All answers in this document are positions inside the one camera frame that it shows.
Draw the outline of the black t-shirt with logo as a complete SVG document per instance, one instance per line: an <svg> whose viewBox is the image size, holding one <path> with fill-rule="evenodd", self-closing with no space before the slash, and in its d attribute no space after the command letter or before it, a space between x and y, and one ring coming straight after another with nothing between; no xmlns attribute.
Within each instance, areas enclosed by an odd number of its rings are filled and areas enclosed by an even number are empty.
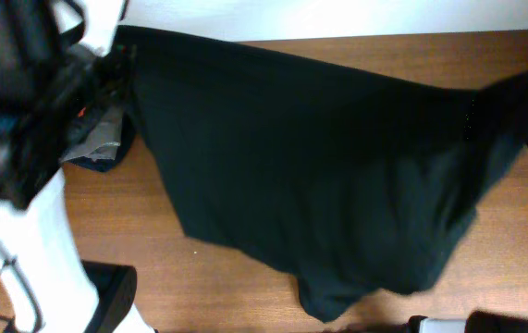
<svg viewBox="0 0 528 333"><path fill-rule="evenodd" d="M528 148L528 71L446 89L173 31L116 41L184 233L293 275L322 322L433 288Z"/></svg>

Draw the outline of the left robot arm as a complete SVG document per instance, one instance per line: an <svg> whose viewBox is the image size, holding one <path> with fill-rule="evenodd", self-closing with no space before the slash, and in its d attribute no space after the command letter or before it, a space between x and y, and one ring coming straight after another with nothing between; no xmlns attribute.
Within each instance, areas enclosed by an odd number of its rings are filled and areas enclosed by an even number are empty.
<svg viewBox="0 0 528 333"><path fill-rule="evenodd" d="M0 281L6 332L146 332L130 265L83 261L63 156L129 97L124 1L0 1Z"/></svg>

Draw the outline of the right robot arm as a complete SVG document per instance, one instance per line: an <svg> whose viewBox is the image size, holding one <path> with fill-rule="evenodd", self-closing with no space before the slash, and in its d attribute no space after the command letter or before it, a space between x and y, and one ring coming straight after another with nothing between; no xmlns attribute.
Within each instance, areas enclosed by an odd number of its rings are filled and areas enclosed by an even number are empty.
<svg viewBox="0 0 528 333"><path fill-rule="evenodd" d="M500 179L523 146L528 147L528 72L479 92L464 137L476 142L485 161L463 180L483 194ZM415 316L407 332L528 333L528 318L474 311L463 322Z"/></svg>

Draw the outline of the navy folded garment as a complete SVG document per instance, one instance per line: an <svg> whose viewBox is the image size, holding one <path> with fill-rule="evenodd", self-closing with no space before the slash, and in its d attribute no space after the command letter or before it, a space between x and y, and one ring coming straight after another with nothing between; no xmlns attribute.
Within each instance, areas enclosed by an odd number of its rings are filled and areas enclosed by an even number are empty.
<svg viewBox="0 0 528 333"><path fill-rule="evenodd" d="M126 154L129 152L131 145L136 136L136 130L131 122L129 116L125 115L122 122L121 139L122 143L116 150L116 157L114 159L98 159L93 161L88 157L78 157L68 162L72 165L89 169L91 171L106 173L118 166Z"/></svg>

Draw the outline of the grey folded garment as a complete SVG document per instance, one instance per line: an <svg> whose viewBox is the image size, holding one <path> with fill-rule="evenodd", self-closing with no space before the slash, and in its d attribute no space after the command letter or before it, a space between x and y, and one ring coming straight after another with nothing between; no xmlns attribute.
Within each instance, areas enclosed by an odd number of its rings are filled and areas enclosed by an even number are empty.
<svg viewBox="0 0 528 333"><path fill-rule="evenodd" d="M97 160L115 160L117 150L122 143L124 110L112 107L101 118L89 135L73 148L67 150L61 162L86 157L93 162Z"/></svg>

